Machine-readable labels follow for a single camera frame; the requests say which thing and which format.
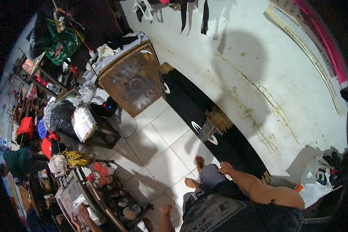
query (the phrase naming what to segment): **pink fabric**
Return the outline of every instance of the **pink fabric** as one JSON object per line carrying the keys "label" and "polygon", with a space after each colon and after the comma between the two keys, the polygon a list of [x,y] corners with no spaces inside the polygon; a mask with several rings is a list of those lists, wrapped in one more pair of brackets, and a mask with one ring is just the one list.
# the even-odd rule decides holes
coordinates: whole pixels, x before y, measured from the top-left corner
{"label": "pink fabric", "polygon": [[321,22],[316,13],[307,5],[304,0],[293,0],[293,2],[295,2],[295,4],[299,6],[302,12],[304,12],[309,17],[312,24],[320,34],[322,41],[325,44],[326,50],[331,58],[331,62],[334,65],[336,74],[338,75],[339,84],[343,83],[347,80],[347,74],[345,73],[343,60],[338,48],[335,45],[334,40],[331,38],[331,35],[328,33],[325,25]]}

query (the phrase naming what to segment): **bare foot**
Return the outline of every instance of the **bare foot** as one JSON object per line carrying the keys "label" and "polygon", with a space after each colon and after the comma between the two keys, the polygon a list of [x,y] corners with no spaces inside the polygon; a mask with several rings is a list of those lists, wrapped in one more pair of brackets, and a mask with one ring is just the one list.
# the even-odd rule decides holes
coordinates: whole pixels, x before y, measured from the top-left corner
{"label": "bare foot", "polygon": [[204,160],[203,157],[197,155],[197,156],[195,157],[195,161],[196,161],[197,171],[198,171],[199,174],[200,174],[201,169],[204,167],[204,162],[205,162],[205,160]]}
{"label": "bare foot", "polygon": [[190,188],[197,188],[199,186],[199,183],[192,180],[192,179],[189,179],[189,178],[185,178],[184,179],[184,183],[187,185],[187,187],[190,187]]}

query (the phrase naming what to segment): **clear plastic bag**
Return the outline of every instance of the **clear plastic bag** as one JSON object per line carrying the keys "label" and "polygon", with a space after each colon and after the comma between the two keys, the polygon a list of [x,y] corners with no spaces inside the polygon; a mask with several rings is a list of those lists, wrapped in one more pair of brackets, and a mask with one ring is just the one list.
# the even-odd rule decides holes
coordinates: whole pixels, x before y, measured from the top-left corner
{"label": "clear plastic bag", "polygon": [[69,101],[49,102],[44,111],[44,125],[50,132],[62,131],[75,135],[71,116],[76,107]]}

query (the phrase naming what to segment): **white tile floor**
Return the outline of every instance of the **white tile floor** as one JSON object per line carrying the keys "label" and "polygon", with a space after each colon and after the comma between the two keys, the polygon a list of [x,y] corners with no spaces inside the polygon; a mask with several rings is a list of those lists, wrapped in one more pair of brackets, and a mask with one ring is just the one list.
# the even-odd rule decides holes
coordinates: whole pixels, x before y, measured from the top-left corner
{"label": "white tile floor", "polygon": [[[115,161],[117,174],[138,201],[154,205],[148,218],[155,231],[160,226],[159,208],[166,204],[174,207],[171,220],[179,231],[183,195],[193,191],[184,184],[184,178],[198,179],[195,156],[204,157],[205,164],[219,162],[162,98],[135,120],[137,130],[132,137],[121,138],[111,150],[95,147],[95,153]],[[123,137],[134,132],[135,121],[124,111],[118,129]]]}

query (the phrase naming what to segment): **hand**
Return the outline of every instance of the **hand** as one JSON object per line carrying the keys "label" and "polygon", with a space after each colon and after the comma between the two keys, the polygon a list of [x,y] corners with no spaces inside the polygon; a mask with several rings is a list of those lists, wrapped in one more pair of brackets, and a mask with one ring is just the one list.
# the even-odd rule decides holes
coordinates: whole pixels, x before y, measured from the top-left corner
{"label": "hand", "polygon": [[233,170],[232,165],[228,162],[220,162],[220,167],[221,168],[218,170],[218,172],[223,175],[229,174]]}
{"label": "hand", "polygon": [[73,215],[73,213],[71,215],[71,222],[76,226],[77,229],[80,229],[81,223],[79,222],[79,219]]}
{"label": "hand", "polygon": [[171,212],[173,211],[173,206],[172,205],[166,205],[164,207],[161,207],[160,211],[161,211],[163,216],[170,216]]}
{"label": "hand", "polygon": [[86,223],[90,222],[92,219],[89,216],[89,211],[86,208],[86,206],[84,205],[84,203],[81,203],[79,206],[79,212],[80,215],[83,217],[83,219],[85,220]]}

